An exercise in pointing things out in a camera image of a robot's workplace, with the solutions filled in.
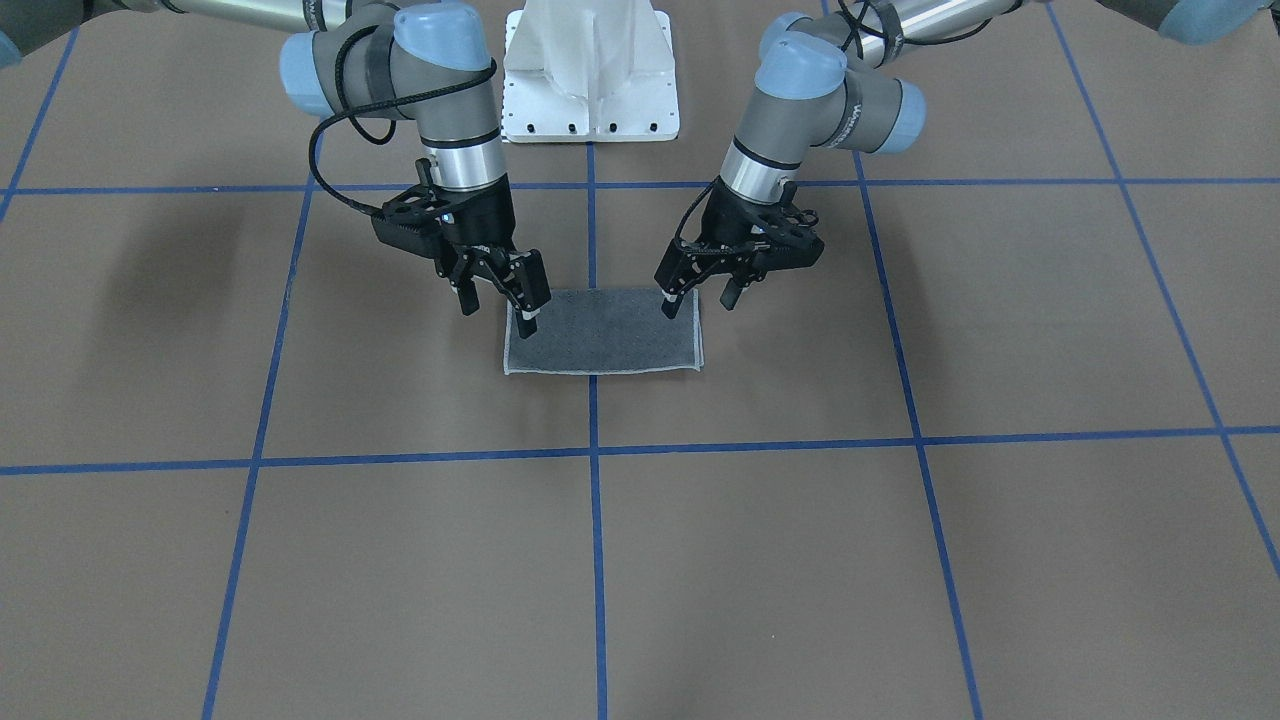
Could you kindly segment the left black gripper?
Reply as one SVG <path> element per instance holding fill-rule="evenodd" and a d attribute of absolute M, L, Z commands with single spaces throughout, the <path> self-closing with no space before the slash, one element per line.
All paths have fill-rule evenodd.
<path fill-rule="evenodd" d="M 780 201 L 759 204 L 735 193 L 722 179 L 712 181 L 698 197 L 705 206 L 698 237 L 692 241 L 675 236 L 655 270 L 655 283 L 663 293 L 660 310 L 675 319 L 685 295 L 698 283 L 716 274 L 730 278 L 719 296 L 721 306 L 732 311 L 742 293 L 765 278 L 765 270 L 750 264 L 755 252 L 755 240 L 762 233 L 756 227 L 765 206 L 794 204 L 797 186 L 785 181 Z"/>

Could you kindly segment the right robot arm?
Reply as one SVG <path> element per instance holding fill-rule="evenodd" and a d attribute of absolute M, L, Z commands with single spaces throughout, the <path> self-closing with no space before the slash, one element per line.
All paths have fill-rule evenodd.
<path fill-rule="evenodd" d="M 518 336 L 534 334 L 550 300 L 536 250 L 513 242 L 515 210 L 497 64 L 483 20 L 461 1 L 87 1 L 82 20 L 114 10 L 209 15 L 285 29 L 279 72 L 292 102 L 320 118 L 308 146 L 342 122 L 381 118 L 415 126 L 424 156 L 419 182 L 381 206 L 343 197 L 378 238 L 434 261 L 463 314 L 485 281 L 515 310 Z"/>

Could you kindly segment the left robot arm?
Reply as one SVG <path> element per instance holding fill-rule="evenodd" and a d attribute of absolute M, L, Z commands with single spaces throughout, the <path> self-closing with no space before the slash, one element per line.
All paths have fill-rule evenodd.
<path fill-rule="evenodd" d="M 893 154 L 925 124 L 922 91 L 883 74 L 916 47 L 970 38 L 1015 1 L 856 1 L 823 17 L 787 13 L 765 29 L 754 91 L 719 174 L 691 205 L 696 238 L 675 234 L 655 270 L 662 311 L 726 275 L 721 304 L 732 309 L 771 272 L 808 268 L 823 252 L 817 215 L 795 205 L 795 177 L 812 149 Z"/>

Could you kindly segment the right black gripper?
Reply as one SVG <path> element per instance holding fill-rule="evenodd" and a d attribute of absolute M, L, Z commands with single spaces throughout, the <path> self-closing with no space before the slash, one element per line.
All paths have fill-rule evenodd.
<path fill-rule="evenodd" d="M 509 177 L 500 176 L 497 182 L 471 191 L 438 184 L 435 199 L 451 217 L 449 222 L 440 217 L 445 245 L 435 269 L 439 277 L 448 275 L 462 315 L 474 315 L 480 309 L 477 281 L 497 282 L 515 309 L 518 337 L 530 338 L 538 332 L 538 314 L 550 301 L 552 292 L 540 251 L 516 252 Z M 480 246 L 484 247 L 480 255 L 461 255 Z"/>

